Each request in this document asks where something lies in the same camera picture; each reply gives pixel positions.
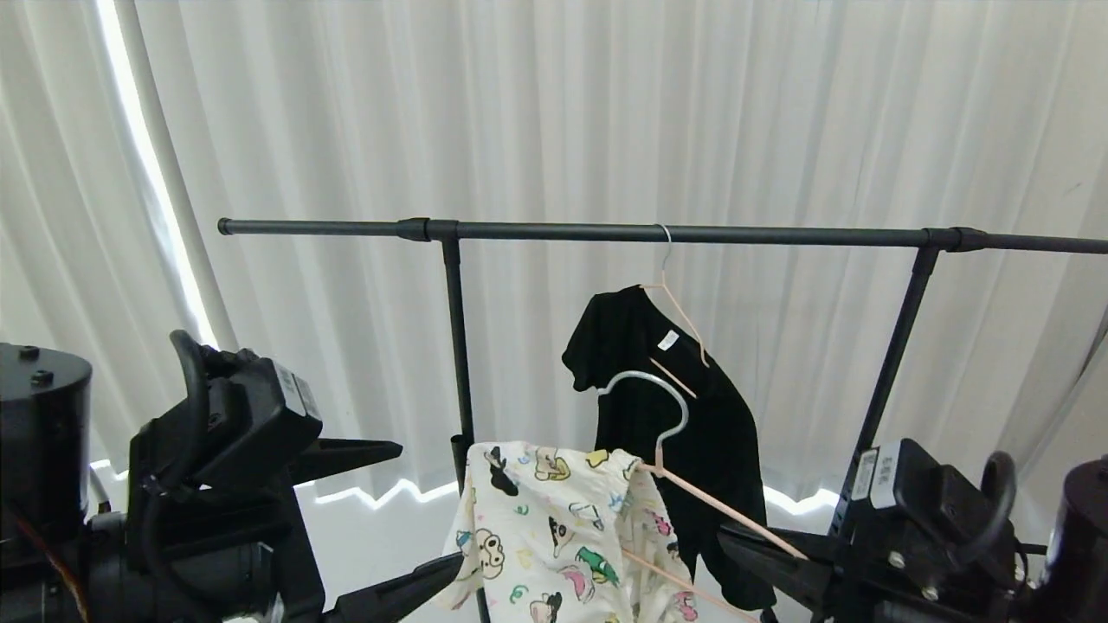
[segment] horizontal rod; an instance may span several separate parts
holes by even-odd
[[[947,251],[1005,248],[1108,254],[1108,241],[987,234],[960,228],[852,229],[829,227],[667,226],[675,243],[925,247]],[[398,222],[219,219],[219,232],[309,236],[399,236],[438,239],[666,242],[658,225],[602,223],[481,223],[408,218]]]

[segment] clothing rack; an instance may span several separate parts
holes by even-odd
[[[909,278],[896,324],[889,339],[873,396],[862,421],[854,452],[851,456],[831,521],[829,534],[849,540],[856,518],[847,512],[850,488],[858,470],[859,457],[873,445],[885,404],[912,326],[920,312],[927,280],[941,252],[967,253],[982,249],[1042,251],[1108,255],[1108,241],[989,234],[971,227],[923,229],[856,229],[811,227],[737,227],[737,226],[668,226],[674,243],[755,244],[806,246],[914,247],[915,263]],[[667,242],[657,225],[585,224],[585,223],[482,223],[439,218],[406,218],[397,222],[345,221],[239,221],[220,218],[219,233],[283,234],[309,236],[377,236],[400,237],[416,242],[439,242],[447,272],[447,300],[450,307],[450,329],[454,351],[454,375],[458,384],[458,407],[461,433],[451,438],[454,469],[459,487],[465,477],[465,453],[474,442],[473,405],[470,395],[470,366],[465,346],[465,315],[462,308],[462,272],[459,241],[578,241],[578,242]],[[478,595],[481,623],[489,623],[484,594]]]

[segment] curtain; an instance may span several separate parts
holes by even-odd
[[[325,435],[404,445],[318,493],[453,480],[439,249],[222,237],[220,216],[1108,236],[1099,2],[114,7],[165,177],[154,207],[173,211],[179,248],[161,243],[86,4],[3,8],[4,153],[20,165],[4,166],[19,184],[6,177],[0,216],[4,266],[38,297],[2,308],[4,338],[103,357],[95,423],[113,456],[179,399],[164,336],[195,326],[183,256],[220,347],[307,378]],[[592,294],[655,282],[664,252],[463,243],[480,439],[591,447],[595,396],[572,391],[558,356]],[[767,484],[838,488],[911,263],[911,249],[674,249],[670,287],[755,411]],[[42,285],[59,275],[61,294]],[[997,447],[1026,462],[1106,309],[1104,258],[944,254],[879,440],[914,437],[971,478]]]
[[[0,340],[88,359],[91,456],[125,466],[198,334],[109,64],[91,3],[0,3]]]

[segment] screw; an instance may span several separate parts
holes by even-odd
[[[54,374],[50,370],[37,370],[31,375],[31,385],[34,387],[48,387],[54,382]]]

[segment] black t-shirt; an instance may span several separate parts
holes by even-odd
[[[739,391],[709,355],[666,317],[639,286],[598,294],[570,338],[562,362],[573,372],[573,388],[605,387],[624,370],[642,370],[666,379],[661,364],[696,395],[678,384],[689,406],[685,430],[667,439],[666,468],[750,519],[766,523],[766,500],[758,463],[758,431]],[[680,421],[680,407],[663,388],[624,379],[599,397],[597,449],[623,449],[654,461],[658,435]],[[727,518],[668,480],[658,489],[666,502],[681,559],[696,571],[696,556],[722,588],[724,598],[743,610],[776,603],[772,588],[724,555],[716,533]]]

